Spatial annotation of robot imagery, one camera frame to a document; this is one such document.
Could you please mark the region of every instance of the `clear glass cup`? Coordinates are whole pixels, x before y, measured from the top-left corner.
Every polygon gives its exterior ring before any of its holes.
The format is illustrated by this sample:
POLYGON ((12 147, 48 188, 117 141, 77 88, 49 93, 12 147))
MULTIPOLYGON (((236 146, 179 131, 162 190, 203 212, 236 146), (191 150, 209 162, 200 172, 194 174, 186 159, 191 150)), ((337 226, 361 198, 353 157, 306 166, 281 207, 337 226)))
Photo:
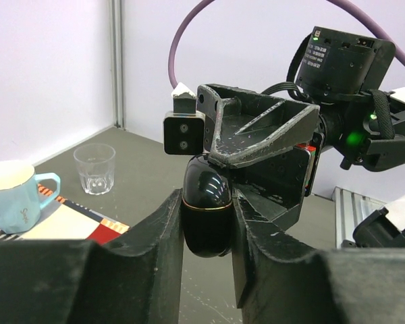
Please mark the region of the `clear glass cup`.
POLYGON ((74 152, 76 169, 87 194, 106 194, 114 185, 115 150, 106 144, 85 144, 74 152))

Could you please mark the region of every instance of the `glass rim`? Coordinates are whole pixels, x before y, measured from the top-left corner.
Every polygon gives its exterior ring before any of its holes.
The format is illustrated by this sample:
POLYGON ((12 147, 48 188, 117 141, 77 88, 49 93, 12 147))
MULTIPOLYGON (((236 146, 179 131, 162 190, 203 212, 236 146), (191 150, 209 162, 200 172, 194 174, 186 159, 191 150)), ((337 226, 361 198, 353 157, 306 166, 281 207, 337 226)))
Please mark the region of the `glass rim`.
POLYGON ((76 149, 74 150, 74 159, 75 159, 75 161, 81 162, 81 163, 87 163, 87 164, 102 164, 102 163, 106 163, 106 162, 112 160, 114 157, 115 157, 115 149, 114 149, 111 145, 104 144, 104 143, 88 143, 88 144, 84 144, 84 145, 82 145, 82 146, 79 146, 78 148, 76 148, 76 149), (112 156, 110 156, 110 158, 108 158, 108 159, 105 160, 105 161, 101 161, 101 162, 87 162, 87 161, 83 161, 83 160, 77 158, 77 157, 76 157, 77 152, 78 152, 80 149, 85 149, 85 148, 87 148, 88 146, 106 146, 107 148, 109 148, 109 149, 111 149, 111 150, 113 151, 113 154, 112 154, 112 156))

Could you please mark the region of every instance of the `colorful placemat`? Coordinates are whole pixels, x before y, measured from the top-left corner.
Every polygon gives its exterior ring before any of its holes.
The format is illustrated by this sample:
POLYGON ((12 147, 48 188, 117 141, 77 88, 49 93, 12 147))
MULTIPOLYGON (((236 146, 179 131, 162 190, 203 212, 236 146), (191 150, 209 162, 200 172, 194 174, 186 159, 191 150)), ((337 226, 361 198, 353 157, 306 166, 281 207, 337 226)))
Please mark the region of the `colorful placemat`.
MULTIPOLYGON (((38 185, 40 200, 53 191, 38 185)), ((58 196, 45 207, 37 224, 19 234, 0 229, 0 240, 95 240, 104 244, 129 230, 129 226, 58 196)))

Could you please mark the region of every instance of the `table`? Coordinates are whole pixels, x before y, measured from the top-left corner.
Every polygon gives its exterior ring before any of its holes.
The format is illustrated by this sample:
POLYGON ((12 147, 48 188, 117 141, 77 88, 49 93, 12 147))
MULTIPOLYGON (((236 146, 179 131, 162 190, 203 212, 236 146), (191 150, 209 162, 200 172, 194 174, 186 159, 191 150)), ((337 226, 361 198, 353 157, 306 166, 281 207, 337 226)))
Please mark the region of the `table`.
MULTIPOLYGON (((173 189, 182 187, 190 157, 166 155, 161 143, 117 128, 85 143, 89 142, 109 144, 116 150, 115 184, 107 194, 91 196, 82 190, 74 148, 37 166, 36 172, 57 173, 62 196, 131 226, 150 215, 173 189)), ((315 248, 334 248, 334 215, 332 201, 310 196, 305 199, 300 221, 288 233, 315 248)), ((241 322, 241 313, 235 308, 231 255, 202 259, 185 247, 180 323, 241 322)))

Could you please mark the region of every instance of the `light blue mug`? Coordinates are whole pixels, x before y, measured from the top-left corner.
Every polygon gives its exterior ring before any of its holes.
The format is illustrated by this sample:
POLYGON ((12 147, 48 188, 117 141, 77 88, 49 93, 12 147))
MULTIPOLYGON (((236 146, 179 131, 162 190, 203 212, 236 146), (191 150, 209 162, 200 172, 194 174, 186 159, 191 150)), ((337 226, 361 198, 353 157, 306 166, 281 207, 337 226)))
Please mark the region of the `light blue mug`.
POLYGON ((55 173, 35 174, 34 167, 23 161, 0 162, 0 229, 7 234, 32 228, 41 211, 60 193, 60 178, 55 173), (57 189, 43 202, 37 184, 46 179, 57 183, 57 189))

